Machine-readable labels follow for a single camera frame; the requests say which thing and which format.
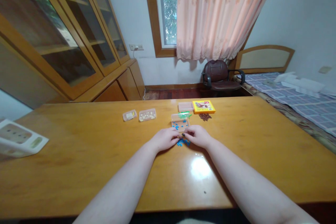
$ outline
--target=white wall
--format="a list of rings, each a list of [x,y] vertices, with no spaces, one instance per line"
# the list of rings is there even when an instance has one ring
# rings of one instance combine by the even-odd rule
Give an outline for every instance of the white wall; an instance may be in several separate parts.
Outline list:
[[[183,62],[175,58],[155,58],[147,0],[111,2],[126,46],[142,44],[145,49],[134,53],[145,85],[200,82],[206,60]],[[245,48],[263,44],[293,48],[296,52],[288,70],[328,82],[330,86],[335,70],[324,76],[317,71],[320,65],[335,64],[335,54],[332,54],[332,43],[329,42],[335,37],[336,29],[328,30],[335,13],[335,5],[332,8],[331,3],[335,4],[335,0],[267,0]],[[307,67],[307,59],[313,59],[313,66]]]
[[[177,61],[176,58],[155,58],[147,0],[111,0],[128,52],[129,44],[142,44],[144,51],[135,51],[145,85],[186,84],[201,82],[207,61]]]
[[[335,90],[336,0],[266,0],[245,48],[277,44],[295,49],[287,71]],[[334,67],[320,74],[322,66]]]
[[[31,111],[31,108],[0,89],[0,117],[14,121]]]

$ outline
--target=power cord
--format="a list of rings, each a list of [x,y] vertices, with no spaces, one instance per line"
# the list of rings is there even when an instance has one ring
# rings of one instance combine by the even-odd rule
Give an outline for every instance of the power cord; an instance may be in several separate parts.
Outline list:
[[[138,46],[135,46],[135,47],[134,47],[134,50],[133,50],[133,58],[134,58],[134,51],[137,51],[138,49],[139,49]],[[142,97],[143,100],[146,100],[146,99],[145,99],[145,95],[146,95],[146,88],[145,88],[145,92],[144,92],[143,97]]]

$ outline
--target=hand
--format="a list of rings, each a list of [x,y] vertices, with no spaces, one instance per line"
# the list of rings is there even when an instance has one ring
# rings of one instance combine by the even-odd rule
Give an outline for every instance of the hand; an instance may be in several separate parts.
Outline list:
[[[158,153],[177,144],[180,138],[183,136],[175,128],[167,128],[158,131],[148,143]]]
[[[199,125],[191,125],[184,130],[185,137],[192,143],[206,149],[215,139]]]

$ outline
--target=cabinet door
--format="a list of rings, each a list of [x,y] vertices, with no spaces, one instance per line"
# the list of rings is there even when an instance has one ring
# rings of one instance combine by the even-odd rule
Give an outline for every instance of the cabinet door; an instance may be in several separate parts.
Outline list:
[[[127,100],[140,100],[140,95],[129,68],[117,79]]]
[[[138,88],[139,91],[139,95],[142,97],[144,95],[145,92],[145,84],[144,84],[144,80],[142,79],[142,75],[140,72],[140,68],[139,68],[139,64],[138,62],[134,62],[132,65],[129,66],[132,75],[133,75],[133,79],[135,81],[135,84]]]
[[[119,87],[118,82],[113,82],[94,102],[119,102],[126,101],[126,98]]]
[[[120,66],[92,0],[59,0],[104,76]]]
[[[0,89],[32,109],[44,103],[69,101],[2,37],[0,37],[0,55]]]
[[[4,38],[70,99],[103,78],[57,0],[0,0],[0,4]]]
[[[114,10],[110,0],[93,0],[99,16],[102,19],[105,29],[108,31],[109,38],[119,57],[120,64],[129,60],[127,48],[123,36],[120,32],[118,22],[116,20]]]

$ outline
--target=pink curtain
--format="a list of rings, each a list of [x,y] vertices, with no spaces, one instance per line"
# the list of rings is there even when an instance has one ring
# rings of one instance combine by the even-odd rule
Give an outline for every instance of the pink curtain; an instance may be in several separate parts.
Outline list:
[[[266,0],[177,0],[177,57],[233,59]]]

